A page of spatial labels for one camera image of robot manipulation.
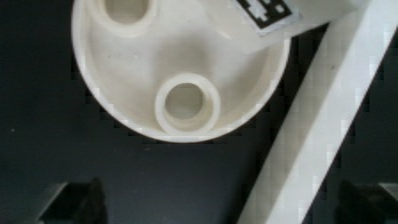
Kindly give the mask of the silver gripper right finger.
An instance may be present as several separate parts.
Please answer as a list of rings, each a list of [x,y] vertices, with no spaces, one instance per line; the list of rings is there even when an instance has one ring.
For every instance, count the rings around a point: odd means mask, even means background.
[[[398,224],[398,183],[342,182],[336,224]]]

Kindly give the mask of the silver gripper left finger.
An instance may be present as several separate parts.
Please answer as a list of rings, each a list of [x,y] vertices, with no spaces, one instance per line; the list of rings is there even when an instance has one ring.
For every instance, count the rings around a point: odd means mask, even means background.
[[[107,224],[105,192],[98,178],[66,184],[40,213],[38,224]]]

